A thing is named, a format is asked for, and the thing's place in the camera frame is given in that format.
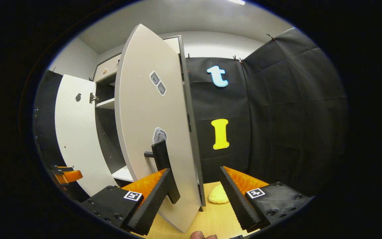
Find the finger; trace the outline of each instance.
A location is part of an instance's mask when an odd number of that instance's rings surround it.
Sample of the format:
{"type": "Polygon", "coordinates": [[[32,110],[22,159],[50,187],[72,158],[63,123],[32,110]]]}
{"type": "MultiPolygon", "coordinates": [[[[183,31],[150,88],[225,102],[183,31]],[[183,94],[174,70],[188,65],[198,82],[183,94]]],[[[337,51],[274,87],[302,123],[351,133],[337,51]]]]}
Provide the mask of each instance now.
{"type": "Polygon", "coordinates": [[[190,235],[190,239],[205,239],[205,238],[204,238],[204,235],[201,231],[194,231],[190,235]]]}

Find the drawer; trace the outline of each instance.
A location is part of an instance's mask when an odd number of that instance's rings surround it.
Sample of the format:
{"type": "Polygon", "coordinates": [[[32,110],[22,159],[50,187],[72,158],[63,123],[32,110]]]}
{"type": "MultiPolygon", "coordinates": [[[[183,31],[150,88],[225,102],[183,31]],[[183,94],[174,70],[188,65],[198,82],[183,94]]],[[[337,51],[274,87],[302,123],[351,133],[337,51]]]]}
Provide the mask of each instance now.
{"type": "Polygon", "coordinates": [[[95,76],[94,76],[95,83],[101,80],[104,80],[105,78],[117,73],[117,67],[119,64],[118,60],[120,60],[121,55],[122,54],[118,54],[117,56],[114,56],[113,58],[108,59],[107,61],[101,63],[97,67],[97,70],[95,71],[95,76]]]}

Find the white wall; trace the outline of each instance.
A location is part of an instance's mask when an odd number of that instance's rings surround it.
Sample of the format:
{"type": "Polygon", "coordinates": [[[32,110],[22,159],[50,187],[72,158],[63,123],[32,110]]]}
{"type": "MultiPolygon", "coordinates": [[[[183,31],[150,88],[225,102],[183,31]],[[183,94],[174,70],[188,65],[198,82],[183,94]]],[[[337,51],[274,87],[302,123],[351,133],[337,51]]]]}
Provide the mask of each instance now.
{"type": "Polygon", "coordinates": [[[68,74],[88,80],[93,77],[97,66],[98,54],[82,42],[79,38],[74,38],[64,47],[48,66],[58,74],[68,74]]]}
{"type": "MultiPolygon", "coordinates": [[[[190,57],[223,57],[246,58],[264,43],[250,38],[220,32],[170,32],[159,34],[161,38],[182,35],[185,56],[190,57]]],[[[120,53],[124,44],[114,47],[97,57],[97,64],[120,53]]]]}

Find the black fabric backdrop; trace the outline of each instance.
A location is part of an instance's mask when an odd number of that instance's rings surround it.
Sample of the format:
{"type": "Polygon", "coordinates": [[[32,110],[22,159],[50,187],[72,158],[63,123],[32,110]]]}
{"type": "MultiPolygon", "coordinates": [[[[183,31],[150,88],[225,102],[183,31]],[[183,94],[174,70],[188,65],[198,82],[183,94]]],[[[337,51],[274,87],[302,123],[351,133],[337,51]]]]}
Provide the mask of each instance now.
{"type": "Polygon", "coordinates": [[[348,109],[337,71],[296,28],[246,57],[243,69],[251,118],[248,173],[316,194],[345,148],[348,109]]]}
{"type": "Polygon", "coordinates": [[[348,130],[346,94],[328,57],[296,28],[243,60],[186,60],[204,183],[225,165],[307,196],[333,176],[348,130]],[[217,87],[206,70],[225,70],[217,87]],[[227,119],[229,147],[214,150],[211,121],[227,119]]]}
{"type": "Polygon", "coordinates": [[[246,172],[250,152],[250,114],[241,63],[226,58],[186,59],[191,98],[197,127],[203,182],[219,181],[220,165],[246,172]],[[226,87],[215,86],[207,69],[218,65],[225,70],[226,87]],[[211,122],[227,119],[228,148],[214,150],[215,131],[211,122]]]}

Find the wooden table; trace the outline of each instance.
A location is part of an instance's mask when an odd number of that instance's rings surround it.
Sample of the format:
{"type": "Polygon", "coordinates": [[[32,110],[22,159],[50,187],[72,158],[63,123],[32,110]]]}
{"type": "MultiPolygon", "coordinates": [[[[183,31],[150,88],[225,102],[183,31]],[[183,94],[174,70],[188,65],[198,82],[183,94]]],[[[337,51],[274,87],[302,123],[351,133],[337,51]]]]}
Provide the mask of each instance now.
{"type": "Polygon", "coordinates": [[[206,193],[206,207],[203,207],[204,212],[199,211],[197,213],[194,221],[185,233],[177,230],[165,221],[159,214],[157,214],[148,235],[141,237],[149,239],[189,239],[191,233],[200,230],[206,237],[216,234],[219,239],[229,239],[239,235],[246,236],[258,231],[255,230],[251,233],[247,233],[247,231],[241,230],[237,217],[232,210],[231,203],[216,204],[208,200],[212,189],[219,184],[220,182],[204,184],[204,192],[206,193]]]}

